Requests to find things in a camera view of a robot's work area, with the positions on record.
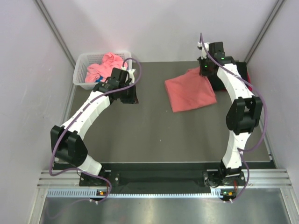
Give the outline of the salmon pink t shirt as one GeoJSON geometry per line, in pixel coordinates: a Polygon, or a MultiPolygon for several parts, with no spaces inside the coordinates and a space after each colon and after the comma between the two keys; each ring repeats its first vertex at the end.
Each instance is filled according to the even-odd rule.
{"type": "Polygon", "coordinates": [[[193,68],[185,74],[164,82],[173,112],[199,109],[217,103],[216,95],[207,77],[193,68]]]}

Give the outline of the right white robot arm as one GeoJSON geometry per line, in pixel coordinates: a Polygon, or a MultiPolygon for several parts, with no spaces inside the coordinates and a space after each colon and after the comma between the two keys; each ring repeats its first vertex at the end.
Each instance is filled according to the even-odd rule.
{"type": "Polygon", "coordinates": [[[199,41],[198,49],[201,50],[201,56],[198,58],[200,75],[218,78],[232,103],[226,115],[229,130],[226,152],[217,172],[207,173],[205,177],[205,184],[216,188],[239,183],[243,178],[242,155],[249,137],[259,124],[263,103],[243,82],[236,61],[233,57],[225,55],[222,42],[199,41]]]}

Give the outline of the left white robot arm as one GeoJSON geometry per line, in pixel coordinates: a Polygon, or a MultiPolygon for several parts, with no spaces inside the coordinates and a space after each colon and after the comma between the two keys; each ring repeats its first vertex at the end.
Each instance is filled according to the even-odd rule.
{"type": "Polygon", "coordinates": [[[95,120],[114,101],[138,103],[135,86],[138,79],[134,73],[135,69],[114,68],[105,82],[98,82],[94,86],[87,100],[68,121],[61,126],[52,127],[51,165],[58,158],[70,164],[72,170],[89,174],[94,184],[101,185],[105,182],[103,166],[88,154],[84,137],[95,120]]]}

